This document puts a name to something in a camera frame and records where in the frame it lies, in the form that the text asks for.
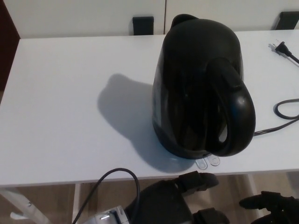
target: cabinet door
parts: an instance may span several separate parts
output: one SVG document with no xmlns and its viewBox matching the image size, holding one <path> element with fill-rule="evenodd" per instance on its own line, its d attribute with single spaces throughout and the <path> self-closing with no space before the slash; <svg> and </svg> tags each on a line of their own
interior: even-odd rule
<svg viewBox="0 0 299 224">
<path fill-rule="evenodd" d="M 4 0 L 21 38 L 133 33 L 133 16 L 154 16 L 164 31 L 165 0 Z"/>
<path fill-rule="evenodd" d="M 270 30 L 282 11 L 299 11 L 299 1 L 167 0 L 165 31 L 169 31 L 173 18 L 178 14 L 218 21 L 234 31 Z"/>
</svg>

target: kettle base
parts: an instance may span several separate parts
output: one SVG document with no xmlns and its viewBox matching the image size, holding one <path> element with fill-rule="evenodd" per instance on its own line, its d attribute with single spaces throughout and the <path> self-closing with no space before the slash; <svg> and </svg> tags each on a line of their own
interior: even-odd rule
<svg viewBox="0 0 299 224">
<path fill-rule="evenodd" d="M 169 137 L 163 132 L 163 130 L 153 121 L 155 133 L 161 143 L 161 145 L 170 153 L 190 160 L 198 160 L 208 157 L 211 153 L 206 150 L 189 150 L 174 144 Z"/>
</svg>

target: black cable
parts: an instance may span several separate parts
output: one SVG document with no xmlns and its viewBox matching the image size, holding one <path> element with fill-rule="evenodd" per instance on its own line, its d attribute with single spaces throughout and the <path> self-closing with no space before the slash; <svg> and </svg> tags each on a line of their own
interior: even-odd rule
<svg viewBox="0 0 299 224">
<path fill-rule="evenodd" d="M 281 101 L 280 103 L 276 104 L 275 107 L 274 107 L 274 113 L 277 116 L 279 116 L 280 118 L 283 118 L 283 119 L 286 119 L 286 120 L 292 120 L 292 121 L 290 121 L 290 122 L 288 122 L 284 125 L 278 126 L 278 127 L 269 128 L 269 129 L 265 129 L 265 130 L 262 130 L 262 131 L 254 132 L 254 136 L 258 136 L 258 135 L 278 131 L 278 130 L 283 129 L 284 127 L 287 127 L 287 126 L 291 125 L 292 123 L 295 123 L 296 121 L 298 121 L 299 120 L 299 115 L 294 116 L 294 117 L 289 117 L 289 116 L 283 115 L 278 110 L 278 107 L 282 104 L 295 103 L 295 102 L 299 102 L 299 99 L 288 99 L 288 100 L 285 100 L 285 101 Z"/>
<path fill-rule="evenodd" d="M 130 219 L 130 223 L 132 224 L 136 218 L 136 215 L 137 215 L 137 212 L 138 212 L 138 208 L 139 208 L 139 201 L 140 201 L 140 186 L 139 186 L 139 181 L 138 181 L 138 178 L 137 176 L 129 169 L 125 169 L 125 168 L 116 168 L 116 169 L 112 169 L 110 171 L 108 171 L 107 173 L 105 173 L 99 180 L 98 182 L 94 185 L 93 189 L 89 192 L 87 198 L 85 199 L 85 201 L 83 202 L 83 205 L 81 206 L 81 208 L 79 209 L 79 212 L 78 214 L 76 215 L 74 221 L 72 222 L 72 224 L 75 224 L 80 215 L 82 214 L 83 212 L 83 209 L 85 208 L 85 206 L 87 205 L 88 201 L 90 200 L 90 198 L 92 197 L 93 193 L 95 192 L 95 190 L 97 189 L 97 187 L 102 183 L 102 181 L 111 173 L 114 173 L 114 172 L 117 172 L 117 171 L 123 171 L 123 172 L 127 172 L 129 173 L 134 181 L 135 181 L 135 184 L 136 184 L 136 191 L 137 191 L 137 194 L 136 194 L 136 199 L 135 199 L 135 206 L 134 206 L 134 209 L 133 209 L 133 212 L 132 212 L 132 216 L 131 216 L 131 219 Z"/>
<path fill-rule="evenodd" d="M 299 64 L 299 59 L 296 58 L 294 55 L 290 55 L 290 58 Z"/>
<path fill-rule="evenodd" d="M 285 54 L 286 56 L 290 57 L 291 59 L 293 59 L 296 63 L 299 64 L 299 60 L 298 58 L 296 58 L 290 51 L 289 49 L 287 48 L 287 46 L 285 45 L 285 42 L 281 42 L 276 48 L 275 48 L 276 51 L 280 52 L 280 53 L 283 53 Z M 258 131 L 258 132 L 255 132 L 254 133 L 254 136 L 258 136 L 258 135 L 262 135 L 262 134 L 267 134 L 267 133 L 271 133 L 271 132 L 275 132 L 275 131 L 278 131 L 280 129 L 283 129 L 284 127 L 287 127 L 293 123 L 295 123 L 296 121 L 299 120 L 299 115 L 297 116 L 293 116 L 293 117 L 290 117 L 290 116 L 285 116 L 283 115 L 281 112 L 279 112 L 278 110 L 278 107 L 282 104 L 288 104 L 288 103 L 297 103 L 299 102 L 299 98 L 298 99 L 288 99 L 288 100 L 284 100 L 284 101 L 281 101 L 280 103 L 276 104 L 275 107 L 274 107 L 274 113 L 279 116 L 280 118 L 283 118 L 283 119 L 286 119 L 286 120 L 292 120 L 284 125 L 281 125 L 281 126 L 278 126 L 278 127 L 274 127 L 274 128 L 269 128 L 269 129 L 265 129 L 265 130 L 262 130 L 262 131 Z"/>
</svg>

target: table leg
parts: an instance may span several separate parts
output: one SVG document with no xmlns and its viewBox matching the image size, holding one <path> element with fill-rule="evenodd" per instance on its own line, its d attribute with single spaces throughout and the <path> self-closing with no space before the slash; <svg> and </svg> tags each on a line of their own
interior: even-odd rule
<svg viewBox="0 0 299 224">
<path fill-rule="evenodd" d="M 299 198 L 299 172 L 293 171 L 288 172 L 287 176 L 289 178 L 291 187 L 296 195 L 293 195 L 295 198 Z"/>
<path fill-rule="evenodd" d="M 31 219 L 36 224 L 51 224 L 49 219 L 16 188 L 2 188 L 0 189 L 0 195 L 23 212 L 25 217 Z"/>
<path fill-rule="evenodd" d="M 261 192 L 257 191 L 256 188 L 256 183 L 254 181 L 253 175 L 252 174 L 247 174 L 247 181 L 248 181 L 248 185 L 250 187 L 250 191 L 252 195 L 259 195 Z M 261 218 L 264 216 L 263 211 L 262 210 L 258 210 L 256 209 L 256 216 L 257 218 Z"/>
<path fill-rule="evenodd" d="M 75 184 L 75 193 L 74 193 L 73 216 L 72 216 L 72 220 L 71 220 L 72 222 L 74 221 L 74 219 L 80 209 L 80 192 L 81 192 L 81 184 L 76 183 Z"/>
</svg>

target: white chair leg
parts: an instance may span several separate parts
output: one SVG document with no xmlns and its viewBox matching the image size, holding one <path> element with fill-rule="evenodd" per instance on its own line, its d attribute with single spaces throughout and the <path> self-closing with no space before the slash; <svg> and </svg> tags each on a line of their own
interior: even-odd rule
<svg viewBox="0 0 299 224">
<path fill-rule="evenodd" d="M 2 188 L 0 195 L 23 212 L 24 217 L 31 219 L 36 224 L 51 224 L 49 219 L 16 188 Z"/>
</svg>

